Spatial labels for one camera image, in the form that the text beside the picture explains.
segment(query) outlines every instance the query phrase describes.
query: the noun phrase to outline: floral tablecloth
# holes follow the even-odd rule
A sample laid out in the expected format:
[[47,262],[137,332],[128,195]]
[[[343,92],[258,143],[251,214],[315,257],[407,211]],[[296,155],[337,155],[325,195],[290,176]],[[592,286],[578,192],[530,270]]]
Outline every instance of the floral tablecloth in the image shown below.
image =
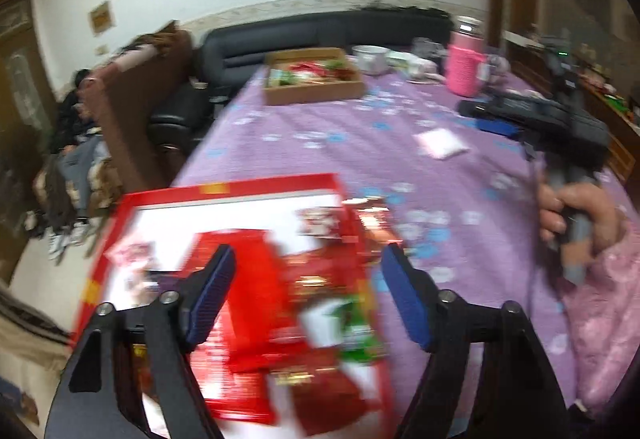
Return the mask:
[[[556,372],[565,401],[575,398],[575,362],[562,305],[534,264],[534,190],[517,143],[476,129],[455,113],[460,100],[443,85],[414,85],[396,74],[366,77],[359,100],[269,107],[264,72],[247,83],[196,149],[175,186],[268,177],[339,174],[348,194],[383,195],[397,231],[415,248],[411,261],[442,289],[500,307],[512,299],[530,318]],[[505,86],[529,86],[509,76]],[[447,127],[471,148],[437,161],[414,134]],[[633,212],[611,172],[602,181]],[[409,405],[427,355],[406,336],[379,271],[373,272],[398,415]],[[472,407],[482,349],[472,347],[457,415]]]

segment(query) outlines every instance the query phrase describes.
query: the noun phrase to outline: door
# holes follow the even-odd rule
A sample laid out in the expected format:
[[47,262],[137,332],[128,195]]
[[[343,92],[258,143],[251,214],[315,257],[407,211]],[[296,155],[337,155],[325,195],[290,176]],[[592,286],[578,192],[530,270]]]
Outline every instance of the door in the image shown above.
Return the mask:
[[37,206],[31,184],[55,114],[30,0],[0,0],[0,278],[6,281],[27,243],[24,215]]

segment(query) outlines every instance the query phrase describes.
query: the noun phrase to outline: finger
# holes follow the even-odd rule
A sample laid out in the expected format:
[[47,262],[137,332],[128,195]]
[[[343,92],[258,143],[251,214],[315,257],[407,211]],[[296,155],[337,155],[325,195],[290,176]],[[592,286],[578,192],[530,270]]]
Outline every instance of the finger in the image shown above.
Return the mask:
[[549,210],[540,210],[540,227],[553,233],[564,233],[566,231],[566,223],[562,215]]
[[616,207],[609,194],[592,183],[570,184],[556,194],[567,206],[585,210],[595,223],[607,223],[616,218]]
[[538,206],[541,210],[561,212],[564,205],[556,192],[548,184],[541,184],[538,188]]
[[545,228],[540,228],[540,238],[544,241],[544,242],[551,242],[554,240],[555,238],[555,234],[552,231],[549,231],[548,229]]

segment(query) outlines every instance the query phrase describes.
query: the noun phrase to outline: gray pants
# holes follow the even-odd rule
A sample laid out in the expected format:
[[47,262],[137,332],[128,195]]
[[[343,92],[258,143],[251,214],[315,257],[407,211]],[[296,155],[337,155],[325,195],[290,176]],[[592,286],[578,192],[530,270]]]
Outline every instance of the gray pants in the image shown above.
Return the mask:
[[89,170],[94,164],[95,150],[102,140],[102,136],[93,136],[84,143],[80,143],[75,149],[58,158],[58,168],[67,181],[74,184],[78,190],[78,216],[88,215],[89,200],[91,199],[91,187],[89,185]]

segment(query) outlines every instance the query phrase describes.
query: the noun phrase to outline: brown box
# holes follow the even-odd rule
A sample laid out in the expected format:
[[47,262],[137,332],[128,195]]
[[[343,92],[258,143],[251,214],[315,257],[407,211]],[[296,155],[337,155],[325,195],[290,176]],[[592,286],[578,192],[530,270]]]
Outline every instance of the brown box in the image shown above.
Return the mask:
[[[327,84],[303,84],[269,87],[271,69],[285,64],[300,61],[342,60],[355,73],[354,79]],[[362,74],[338,47],[315,47],[309,49],[292,49],[275,51],[266,58],[269,68],[264,82],[264,102],[266,105],[307,104],[313,102],[330,102],[334,100],[354,100],[364,96],[367,86]]]

